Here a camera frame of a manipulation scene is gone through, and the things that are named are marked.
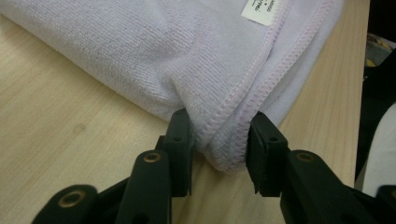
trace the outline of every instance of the light wood surface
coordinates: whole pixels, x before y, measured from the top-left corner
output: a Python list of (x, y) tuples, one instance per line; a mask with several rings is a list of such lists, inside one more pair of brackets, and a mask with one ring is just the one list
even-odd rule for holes
[[(353, 184), (369, 0), (344, 13), (290, 113), (290, 148), (319, 154)], [(167, 123), (102, 85), (0, 16), (0, 223), (29, 223), (73, 184), (99, 191), (131, 172)], [(282, 223), (279, 199), (253, 193), (247, 172), (224, 175), (194, 159), (192, 196), (173, 200), (174, 223)]]

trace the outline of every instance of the care label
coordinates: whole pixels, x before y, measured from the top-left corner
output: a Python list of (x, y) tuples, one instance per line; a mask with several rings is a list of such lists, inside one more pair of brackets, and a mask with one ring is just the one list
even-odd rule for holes
[(279, 2), (280, 0), (248, 0), (241, 15), (251, 21), (269, 26), (276, 14)]

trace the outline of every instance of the towel label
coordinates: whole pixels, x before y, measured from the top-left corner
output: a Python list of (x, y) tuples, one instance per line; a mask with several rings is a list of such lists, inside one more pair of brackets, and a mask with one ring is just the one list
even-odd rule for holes
[(270, 26), (279, 2), (280, 0), (248, 0), (241, 15), (251, 21)]

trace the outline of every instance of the wooden table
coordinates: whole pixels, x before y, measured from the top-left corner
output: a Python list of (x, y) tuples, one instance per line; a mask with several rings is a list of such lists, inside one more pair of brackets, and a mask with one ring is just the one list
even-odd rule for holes
[[(280, 125), (290, 148), (316, 152), (353, 184), (369, 0), (342, 18)], [(28, 223), (58, 190), (99, 191), (128, 176), (167, 123), (102, 85), (0, 16), (0, 223)], [(194, 159), (193, 194), (174, 223), (280, 223), (279, 199), (253, 193), (247, 172), (224, 175)]]

